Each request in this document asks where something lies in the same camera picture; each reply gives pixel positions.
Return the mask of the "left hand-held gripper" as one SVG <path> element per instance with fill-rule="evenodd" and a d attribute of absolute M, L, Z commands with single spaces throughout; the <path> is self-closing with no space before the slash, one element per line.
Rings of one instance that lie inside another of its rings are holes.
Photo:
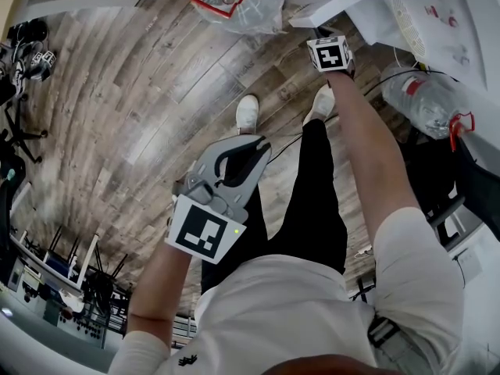
<path fill-rule="evenodd" d="M 229 180 L 220 164 L 245 152 L 245 163 Z M 269 162 L 266 138 L 243 134 L 210 144 L 194 173 L 176 184 L 177 200 L 165 243 L 208 263 L 217 264 L 245 232 L 245 206 Z"/>

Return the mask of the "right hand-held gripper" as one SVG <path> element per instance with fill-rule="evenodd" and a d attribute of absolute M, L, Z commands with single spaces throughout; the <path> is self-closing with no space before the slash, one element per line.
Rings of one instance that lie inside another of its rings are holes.
<path fill-rule="evenodd" d="M 346 36 L 331 35 L 308 40 L 307 46 L 311 62 L 319 72 L 342 72 L 354 77 L 354 57 Z"/>

